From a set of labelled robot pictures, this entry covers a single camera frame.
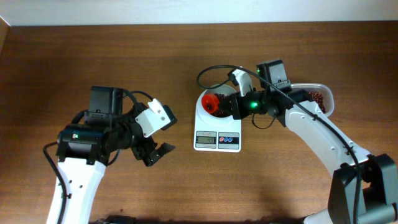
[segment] wooden table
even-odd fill
[[[92,85],[144,90],[178,123],[155,134],[177,146],[155,166],[126,150],[107,168],[90,220],[272,220],[325,208],[331,177],[280,124],[259,130],[245,119],[240,153],[193,150],[198,72],[225,63],[254,70],[273,58],[284,60],[292,83],[330,87],[330,119],[398,161],[398,22],[12,27],[0,59],[0,222],[46,221],[55,175],[42,147],[88,108]],[[209,73],[206,83],[226,73]]]

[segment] plastic container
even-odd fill
[[[293,90],[304,89],[307,91],[319,92],[323,95],[323,104],[325,105],[326,113],[325,116],[330,116],[335,110],[335,101],[333,100],[333,94],[331,90],[323,85],[317,83],[296,83],[292,84]]]

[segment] kitchen scale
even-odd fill
[[[215,93],[229,96],[236,93],[236,90],[229,85],[222,85],[206,90],[199,96],[195,110],[193,148],[198,151],[239,152],[242,121],[234,120],[232,115],[218,118],[209,114],[202,106],[203,96]]]

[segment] robotic arm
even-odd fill
[[[123,94],[134,103],[126,114],[122,114]],[[177,119],[168,106],[149,98],[152,102],[147,108],[127,90],[92,87],[89,110],[80,112],[60,132],[57,142],[47,145],[58,144],[59,157],[58,167],[53,166],[58,178],[47,224],[88,223],[98,185],[106,166],[113,163],[109,162],[112,152],[118,155],[121,149],[131,148],[136,159],[149,167],[175,148],[163,143],[156,149],[151,135]],[[83,117],[84,124],[78,124]]]
[[[398,178],[394,161],[385,154],[371,155],[341,132],[322,113],[308,92],[293,91],[281,60],[260,63],[257,65],[258,75],[233,65],[216,65],[199,74],[197,82],[200,86],[200,76],[214,68],[234,68],[228,74],[229,80],[239,85],[241,90],[221,101],[219,109],[234,119],[268,113],[300,136],[333,176],[328,208],[307,217],[304,224],[376,224],[397,220]],[[252,87],[248,73],[261,79],[264,90],[256,91]],[[357,174],[371,186],[357,188]]]

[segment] red cup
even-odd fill
[[[203,109],[209,114],[214,113],[216,110],[218,110],[218,104],[220,101],[218,100],[217,96],[214,94],[208,94],[204,95],[201,98],[201,105]]]

